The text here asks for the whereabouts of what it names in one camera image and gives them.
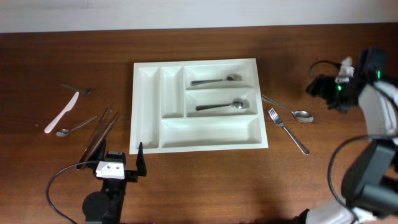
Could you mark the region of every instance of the silver fork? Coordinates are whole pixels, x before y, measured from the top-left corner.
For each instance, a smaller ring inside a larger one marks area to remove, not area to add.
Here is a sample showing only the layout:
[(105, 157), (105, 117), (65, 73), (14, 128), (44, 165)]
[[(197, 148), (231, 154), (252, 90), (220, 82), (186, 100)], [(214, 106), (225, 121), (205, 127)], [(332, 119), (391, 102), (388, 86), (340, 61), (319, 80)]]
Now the silver fork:
[(287, 134), (289, 134), (289, 136), (293, 139), (294, 143), (296, 143), (298, 148), (305, 155), (310, 154), (310, 151), (293, 135), (293, 133), (289, 129), (287, 129), (287, 127), (284, 125), (284, 122), (279, 118), (278, 114), (275, 112), (275, 110), (273, 108), (271, 108), (271, 110), (269, 110), (268, 113), (269, 113), (269, 116), (271, 117), (271, 119), (273, 120), (273, 122), (276, 125), (278, 125), (278, 126), (282, 127), (283, 129), (285, 129)]

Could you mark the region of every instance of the cutlery tray compartment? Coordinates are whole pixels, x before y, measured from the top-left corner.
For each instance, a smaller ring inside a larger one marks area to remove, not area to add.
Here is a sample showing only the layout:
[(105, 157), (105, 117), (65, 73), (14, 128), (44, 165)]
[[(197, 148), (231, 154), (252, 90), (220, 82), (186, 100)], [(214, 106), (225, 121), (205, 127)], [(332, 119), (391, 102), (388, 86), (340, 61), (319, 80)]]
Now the cutlery tray compartment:
[(170, 147), (221, 146), (261, 143), (257, 116), (164, 119), (161, 145)]
[(182, 118), (183, 110), (182, 67), (160, 68), (160, 110), (162, 118)]
[(144, 148), (157, 149), (159, 147), (159, 68), (140, 68), (134, 79), (133, 92), (134, 107), (132, 115), (139, 115), (131, 128), (134, 147), (138, 148), (142, 142)]
[[(209, 88), (239, 88), (252, 87), (253, 69), (248, 62), (226, 63), (214, 65), (192, 65), (185, 66), (183, 69), (185, 75), (185, 87), (187, 90), (199, 90)], [(225, 81), (226, 77), (231, 74), (236, 74), (242, 77), (241, 81)], [(191, 86), (192, 81), (200, 80), (220, 80), (219, 82), (204, 83), (200, 85)]]
[[(224, 106), (201, 111), (196, 110), (196, 107), (200, 105), (232, 103), (236, 98), (246, 100), (249, 103), (249, 108), (237, 109), (232, 106)], [(254, 90), (250, 88), (190, 90), (185, 93), (185, 105), (187, 117), (257, 114), (256, 97)]]

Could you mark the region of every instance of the white cutlery tray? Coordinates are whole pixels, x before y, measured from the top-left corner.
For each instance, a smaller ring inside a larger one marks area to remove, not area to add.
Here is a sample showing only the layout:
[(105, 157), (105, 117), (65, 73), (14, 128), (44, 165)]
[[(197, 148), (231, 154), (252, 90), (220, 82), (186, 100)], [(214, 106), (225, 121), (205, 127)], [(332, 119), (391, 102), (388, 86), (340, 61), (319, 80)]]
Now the white cutlery tray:
[[(191, 86), (195, 80), (225, 79)], [(256, 59), (135, 63), (130, 154), (268, 148)], [(248, 100), (196, 111), (199, 105)]]

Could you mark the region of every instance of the wall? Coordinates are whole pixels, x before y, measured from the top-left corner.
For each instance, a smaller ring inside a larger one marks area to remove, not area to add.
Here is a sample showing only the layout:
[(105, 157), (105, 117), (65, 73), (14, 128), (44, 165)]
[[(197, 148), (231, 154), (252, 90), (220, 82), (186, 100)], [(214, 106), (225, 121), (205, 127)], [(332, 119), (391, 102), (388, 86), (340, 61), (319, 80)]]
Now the wall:
[(0, 0), (0, 32), (398, 22), (397, 0)]

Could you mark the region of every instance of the silver spoon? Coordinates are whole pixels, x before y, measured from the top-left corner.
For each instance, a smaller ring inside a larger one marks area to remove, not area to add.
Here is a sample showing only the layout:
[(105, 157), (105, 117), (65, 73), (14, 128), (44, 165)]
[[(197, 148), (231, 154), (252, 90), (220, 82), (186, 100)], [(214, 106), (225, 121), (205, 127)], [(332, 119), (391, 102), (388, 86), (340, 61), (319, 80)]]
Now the silver spoon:
[(73, 91), (78, 91), (79, 93), (81, 93), (83, 95), (89, 95), (91, 93), (90, 89), (80, 90), (80, 89), (78, 89), (76, 87), (73, 87), (71, 85), (67, 85), (67, 84), (64, 84), (64, 83), (61, 83), (60, 86), (68, 88), (68, 89), (73, 90)]
[(212, 82), (220, 82), (220, 81), (242, 81), (242, 76), (238, 74), (230, 74), (227, 75), (225, 79), (217, 79), (217, 80), (199, 80), (199, 81), (192, 81), (191, 86), (205, 84), (205, 83), (212, 83)]
[(268, 98), (268, 97), (266, 97), (266, 96), (264, 96), (264, 95), (261, 95), (261, 99), (262, 99), (263, 101), (266, 101), (266, 102), (268, 102), (268, 103), (272, 103), (273, 105), (276, 105), (276, 106), (278, 106), (278, 107), (280, 107), (280, 108), (283, 108), (283, 109), (285, 109), (285, 110), (290, 111), (290, 112), (293, 114), (293, 117), (294, 117), (297, 121), (301, 121), (301, 122), (304, 122), (304, 123), (310, 123), (310, 122), (313, 121), (313, 116), (310, 115), (310, 114), (309, 114), (308, 112), (306, 112), (306, 111), (292, 111), (292, 110), (290, 110), (289, 108), (287, 108), (286, 106), (280, 105), (280, 104), (278, 104), (277, 102), (275, 102), (274, 100), (272, 100), (272, 99), (270, 99), (270, 98)]
[(90, 121), (94, 120), (95, 118), (97, 118), (97, 115), (88, 119), (87, 121), (82, 122), (81, 124), (79, 124), (78, 126), (76, 126), (75, 128), (72, 128), (71, 130), (67, 130), (67, 129), (61, 129), (57, 131), (57, 136), (58, 137), (66, 137), (69, 135), (69, 133), (71, 133), (72, 131), (83, 127), (84, 125), (86, 125), (87, 123), (89, 123)]
[(223, 105), (203, 105), (203, 106), (197, 106), (196, 110), (200, 111), (200, 110), (207, 110), (207, 109), (211, 109), (211, 108), (219, 108), (219, 107), (223, 107), (223, 106), (232, 106), (233, 108), (236, 109), (246, 109), (249, 108), (250, 104), (247, 100), (242, 100), (242, 99), (235, 99), (232, 103), (228, 103), (228, 104), (223, 104)]

